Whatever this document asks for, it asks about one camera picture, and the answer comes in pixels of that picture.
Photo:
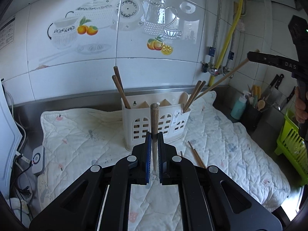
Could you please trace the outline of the person's hand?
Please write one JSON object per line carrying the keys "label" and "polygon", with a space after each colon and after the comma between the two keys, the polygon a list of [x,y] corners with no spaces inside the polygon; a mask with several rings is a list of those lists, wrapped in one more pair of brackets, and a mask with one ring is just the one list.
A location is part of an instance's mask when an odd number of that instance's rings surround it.
{"label": "person's hand", "polygon": [[307,112],[305,111],[306,105],[300,98],[300,90],[298,87],[295,89],[295,118],[298,123],[303,124],[307,120]]}

